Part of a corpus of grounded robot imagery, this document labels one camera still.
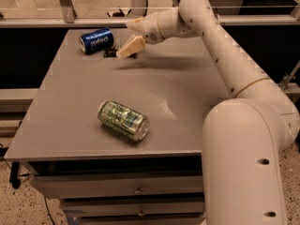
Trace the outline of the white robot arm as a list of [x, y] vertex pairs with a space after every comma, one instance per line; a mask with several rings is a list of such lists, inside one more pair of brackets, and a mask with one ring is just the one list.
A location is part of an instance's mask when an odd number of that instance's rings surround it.
[[288, 225], [279, 152], [299, 132], [299, 112], [285, 93], [220, 25], [208, 0], [130, 20], [139, 38], [127, 57], [167, 38], [201, 37], [230, 93], [202, 126], [207, 225]]

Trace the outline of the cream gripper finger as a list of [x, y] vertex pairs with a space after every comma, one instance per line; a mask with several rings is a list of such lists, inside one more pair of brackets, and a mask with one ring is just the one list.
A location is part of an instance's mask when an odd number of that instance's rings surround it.
[[142, 36], [132, 35], [116, 52], [118, 58], [127, 58], [134, 53], [138, 53], [144, 49], [146, 39]]
[[126, 27], [130, 30], [139, 32], [140, 31], [140, 25], [142, 24], [143, 21], [143, 17], [134, 19], [134, 20], [130, 20], [126, 23]]

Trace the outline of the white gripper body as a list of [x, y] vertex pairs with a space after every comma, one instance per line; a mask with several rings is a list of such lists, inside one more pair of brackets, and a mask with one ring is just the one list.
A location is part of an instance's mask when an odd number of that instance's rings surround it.
[[152, 13], [142, 18], [140, 34], [149, 44], [158, 44], [164, 40], [158, 27], [158, 13]]

